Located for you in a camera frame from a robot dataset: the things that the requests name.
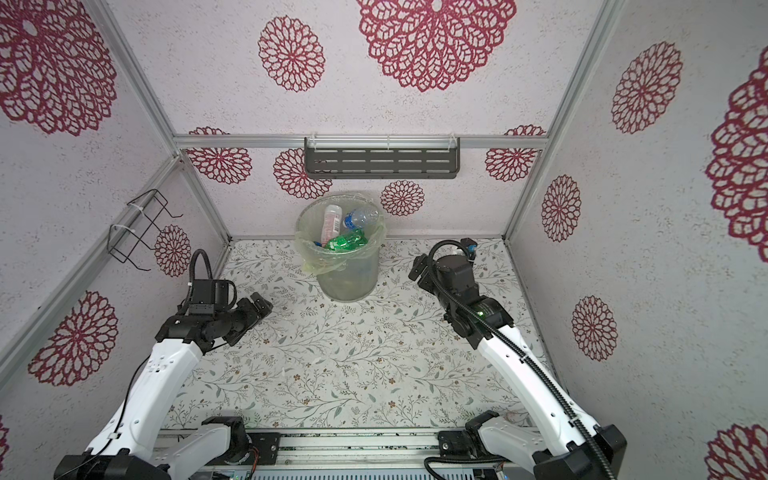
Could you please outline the green bottle yellow cap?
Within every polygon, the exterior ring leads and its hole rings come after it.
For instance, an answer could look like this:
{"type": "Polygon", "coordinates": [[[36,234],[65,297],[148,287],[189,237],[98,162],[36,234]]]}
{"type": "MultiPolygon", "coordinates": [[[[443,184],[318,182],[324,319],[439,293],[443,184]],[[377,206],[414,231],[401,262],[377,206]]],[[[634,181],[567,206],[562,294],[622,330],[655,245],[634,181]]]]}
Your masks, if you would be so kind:
{"type": "Polygon", "coordinates": [[[368,244],[368,238],[362,229],[354,229],[330,239],[324,246],[332,252],[351,252],[368,244]]]}

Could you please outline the clear bottle blue label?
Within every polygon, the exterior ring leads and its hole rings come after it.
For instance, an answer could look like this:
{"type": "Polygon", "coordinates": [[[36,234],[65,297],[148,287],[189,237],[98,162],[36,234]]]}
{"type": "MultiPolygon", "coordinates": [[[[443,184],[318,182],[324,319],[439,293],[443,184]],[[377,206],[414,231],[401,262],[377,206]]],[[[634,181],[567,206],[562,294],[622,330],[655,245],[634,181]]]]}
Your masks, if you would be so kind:
{"type": "Polygon", "coordinates": [[[375,225],[379,217],[380,212],[375,206],[364,205],[347,213],[343,225],[348,230],[366,229],[375,225]]]}

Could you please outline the clear bottle red cap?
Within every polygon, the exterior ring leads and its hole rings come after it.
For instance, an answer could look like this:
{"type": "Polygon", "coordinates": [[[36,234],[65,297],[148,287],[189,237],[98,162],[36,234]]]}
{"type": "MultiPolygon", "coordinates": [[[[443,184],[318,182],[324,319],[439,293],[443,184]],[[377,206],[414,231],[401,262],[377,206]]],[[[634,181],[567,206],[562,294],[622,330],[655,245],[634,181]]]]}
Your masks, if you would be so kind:
{"type": "Polygon", "coordinates": [[[340,235],[343,217],[343,210],[340,206],[336,204],[326,206],[320,237],[322,246],[325,246],[329,241],[340,235]]]}

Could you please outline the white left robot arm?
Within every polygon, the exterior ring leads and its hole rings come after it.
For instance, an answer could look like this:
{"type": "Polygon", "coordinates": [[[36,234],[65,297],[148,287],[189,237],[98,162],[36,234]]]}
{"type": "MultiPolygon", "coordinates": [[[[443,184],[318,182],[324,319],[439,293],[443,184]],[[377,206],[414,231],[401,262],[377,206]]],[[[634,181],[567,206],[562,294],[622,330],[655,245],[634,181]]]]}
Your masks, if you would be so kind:
{"type": "Polygon", "coordinates": [[[234,346],[272,313],[260,294],[239,298],[229,280],[199,279],[155,336],[123,403],[80,455],[67,455],[56,479],[188,479],[212,461],[239,464],[253,452],[239,416],[214,416],[165,453],[155,444],[185,380],[204,355],[234,346]]]}

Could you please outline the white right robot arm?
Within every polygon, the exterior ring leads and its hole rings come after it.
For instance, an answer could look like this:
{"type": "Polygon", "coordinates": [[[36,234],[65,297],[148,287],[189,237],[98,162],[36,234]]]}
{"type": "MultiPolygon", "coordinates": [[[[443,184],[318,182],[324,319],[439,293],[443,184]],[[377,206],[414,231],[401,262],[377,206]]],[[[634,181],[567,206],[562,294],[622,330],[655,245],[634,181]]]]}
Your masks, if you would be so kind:
{"type": "Polygon", "coordinates": [[[470,257],[422,254],[409,277],[437,298],[445,321],[496,369],[534,422],[526,429],[484,412],[450,437],[441,461],[508,461],[536,479],[617,478],[624,435],[600,425],[545,370],[506,309],[480,293],[470,257]]]}

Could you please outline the grey bin with liner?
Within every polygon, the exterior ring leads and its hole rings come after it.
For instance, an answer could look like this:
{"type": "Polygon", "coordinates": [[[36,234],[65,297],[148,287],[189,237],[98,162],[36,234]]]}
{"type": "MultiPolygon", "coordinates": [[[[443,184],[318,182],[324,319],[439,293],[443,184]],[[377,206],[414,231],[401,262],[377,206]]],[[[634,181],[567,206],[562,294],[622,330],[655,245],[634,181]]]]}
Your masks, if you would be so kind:
{"type": "Polygon", "coordinates": [[[321,291],[339,302],[356,302],[369,295],[378,283],[379,253],[387,228],[382,210],[369,197],[359,192],[342,192],[323,197],[307,206],[295,224],[294,245],[303,260],[304,270],[316,277],[321,291]],[[364,206],[375,206],[378,222],[362,229],[368,244],[351,252],[332,252],[320,243],[323,216],[327,205],[336,204],[345,216],[364,206]]]}

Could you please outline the grey slotted wall shelf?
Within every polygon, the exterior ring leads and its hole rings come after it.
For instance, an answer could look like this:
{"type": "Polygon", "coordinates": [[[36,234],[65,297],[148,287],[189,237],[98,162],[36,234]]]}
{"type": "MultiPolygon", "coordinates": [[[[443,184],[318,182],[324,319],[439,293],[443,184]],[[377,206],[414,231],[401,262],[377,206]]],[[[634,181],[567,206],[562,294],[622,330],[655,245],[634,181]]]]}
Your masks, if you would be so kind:
{"type": "Polygon", "coordinates": [[[328,142],[304,139],[304,168],[314,180],[454,179],[459,173],[461,142],[328,142]]]}

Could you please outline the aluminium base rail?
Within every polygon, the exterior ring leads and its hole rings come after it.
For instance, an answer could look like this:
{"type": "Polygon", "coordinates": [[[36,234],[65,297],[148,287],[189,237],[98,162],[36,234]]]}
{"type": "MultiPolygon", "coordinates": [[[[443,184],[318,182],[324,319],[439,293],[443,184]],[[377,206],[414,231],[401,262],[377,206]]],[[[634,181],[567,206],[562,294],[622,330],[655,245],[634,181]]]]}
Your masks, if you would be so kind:
{"type": "Polygon", "coordinates": [[[420,455],[428,464],[511,463],[530,472],[536,479],[616,479],[611,462],[620,455],[607,443],[607,431],[599,429],[585,438],[572,421],[565,423],[574,439],[562,437],[558,445],[544,436],[518,427],[501,416],[486,412],[469,421],[462,430],[436,432],[363,432],[331,434],[291,434],[235,428],[242,454],[233,464],[259,462],[275,465],[280,461],[307,463],[314,456],[328,465],[363,463],[375,465],[414,462],[420,455]]]}

